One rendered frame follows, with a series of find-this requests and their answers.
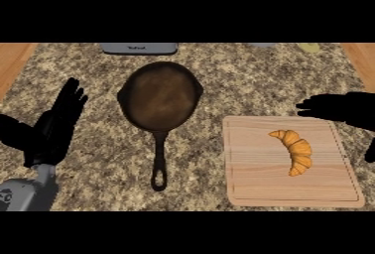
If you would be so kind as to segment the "pale yellow-green round object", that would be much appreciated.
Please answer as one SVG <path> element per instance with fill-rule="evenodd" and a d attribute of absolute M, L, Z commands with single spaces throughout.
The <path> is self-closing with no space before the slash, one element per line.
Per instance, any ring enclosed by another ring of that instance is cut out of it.
<path fill-rule="evenodd" d="M 308 53 L 318 53 L 319 52 L 319 44 L 318 43 L 299 43 L 297 45 Z"/>

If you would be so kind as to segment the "pale wooden cutting board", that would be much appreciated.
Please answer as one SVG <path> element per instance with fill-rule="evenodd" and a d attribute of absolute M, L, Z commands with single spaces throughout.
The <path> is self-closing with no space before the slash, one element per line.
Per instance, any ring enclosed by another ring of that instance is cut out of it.
<path fill-rule="evenodd" d="M 312 167 L 293 177 L 290 152 L 271 135 L 293 130 L 309 142 Z M 297 116 L 223 119 L 228 197 L 240 206 L 361 207 L 365 197 L 333 122 Z"/>

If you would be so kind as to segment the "golden croissant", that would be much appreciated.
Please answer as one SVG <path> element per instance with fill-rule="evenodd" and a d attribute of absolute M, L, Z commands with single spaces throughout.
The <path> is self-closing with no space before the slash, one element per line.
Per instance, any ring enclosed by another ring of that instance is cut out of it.
<path fill-rule="evenodd" d="M 300 138 L 293 130 L 278 130 L 271 132 L 269 135 L 281 140 L 290 154 L 291 166 L 288 175 L 291 177 L 303 175 L 312 167 L 312 148 L 309 142 Z"/>

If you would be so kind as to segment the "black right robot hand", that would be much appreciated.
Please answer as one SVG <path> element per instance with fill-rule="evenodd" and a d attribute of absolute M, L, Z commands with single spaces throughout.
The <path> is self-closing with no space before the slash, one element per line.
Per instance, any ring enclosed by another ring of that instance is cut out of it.
<path fill-rule="evenodd" d="M 297 115 L 346 123 L 375 132 L 375 93 L 318 94 L 296 105 Z"/>

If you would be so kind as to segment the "dark cast iron pan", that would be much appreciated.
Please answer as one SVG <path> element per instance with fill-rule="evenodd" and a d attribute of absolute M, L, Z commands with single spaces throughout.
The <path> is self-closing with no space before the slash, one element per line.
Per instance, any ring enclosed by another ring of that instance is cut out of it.
<path fill-rule="evenodd" d="M 154 137 L 151 186 L 155 191 L 167 187 L 164 142 L 169 132 L 192 116 L 203 93 L 204 87 L 192 71 L 175 62 L 155 62 L 141 67 L 117 93 L 127 121 Z"/>

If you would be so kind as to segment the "grey flat appliance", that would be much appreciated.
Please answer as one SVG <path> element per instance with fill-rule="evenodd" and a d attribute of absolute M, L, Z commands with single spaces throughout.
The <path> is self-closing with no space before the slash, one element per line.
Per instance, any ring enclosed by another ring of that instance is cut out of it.
<path fill-rule="evenodd" d="M 176 43 L 101 43 L 102 51 L 111 55 L 173 55 Z"/>

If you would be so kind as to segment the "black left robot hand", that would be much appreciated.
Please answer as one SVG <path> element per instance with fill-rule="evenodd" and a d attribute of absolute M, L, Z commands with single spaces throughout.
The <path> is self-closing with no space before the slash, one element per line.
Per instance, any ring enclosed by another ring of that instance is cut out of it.
<path fill-rule="evenodd" d="M 34 126 L 0 114 L 0 143 L 24 152 L 27 168 L 55 166 L 65 159 L 88 100 L 80 81 L 71 77 Z"/>

